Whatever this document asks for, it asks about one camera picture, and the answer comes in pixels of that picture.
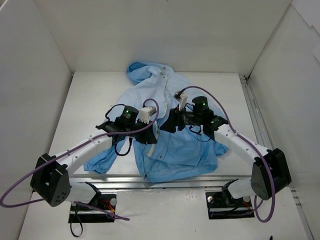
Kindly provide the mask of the light blue zip jacket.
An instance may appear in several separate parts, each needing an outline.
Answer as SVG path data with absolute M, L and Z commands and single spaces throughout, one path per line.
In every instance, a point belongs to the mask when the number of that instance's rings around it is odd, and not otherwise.
M 141 108 L 146 99 L 154 99 L 159 105 L 159 115 L 153 130 L 157 144 L 133 141 L 135 162 L 140 175 L 149 182 L 159 183 L 208 174 L 218 167 L 217 158 L 228 148 L 208 137 L 196 137 L 187 128 L 171 134 L 159 127 L 168 119 L 170 109 L 178 105 L 175 92 L 193 84 L 174 72 L 167 65 L 136 61 L 128 66 L 127 77 L 133 87 L 117 100 Z

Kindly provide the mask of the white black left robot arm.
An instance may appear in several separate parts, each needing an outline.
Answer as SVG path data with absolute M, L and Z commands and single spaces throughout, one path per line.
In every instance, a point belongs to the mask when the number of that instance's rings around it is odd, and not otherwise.
M 71 177 L 88 160 L 127 137 L 142 144 L 156 144 L 153 124 L 158 115 L 157 105 L 141 109 L 124 106 L 120 116 L 97 125 L 95 132 L 79 145 L 58 156 L 47 153 L 40 156 L 30 181 L 31 188 L 51 207 L 69 201 L 81 202 L 89 210 L 96 209 L 100 204 L 100 191 L 91 183 L 73 181 Z

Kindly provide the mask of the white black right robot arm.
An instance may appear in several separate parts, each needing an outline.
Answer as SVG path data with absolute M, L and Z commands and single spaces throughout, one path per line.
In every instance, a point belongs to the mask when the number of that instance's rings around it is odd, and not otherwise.
M 209 108 L 205 96 L 192 100 L 191 111 L 182 104 L 172 108 L 160 129 L 173 134 L 186 126 L 199 127 L 200 134 L 226 146 L 252 168 L 250 177 L 235 179 L 222 188 L 221 200 L 225 205 L 233 206 L 240 198 L 254 195 L 267 201 L 291 183 L 285 154 L 234 132 L 224 117 Z

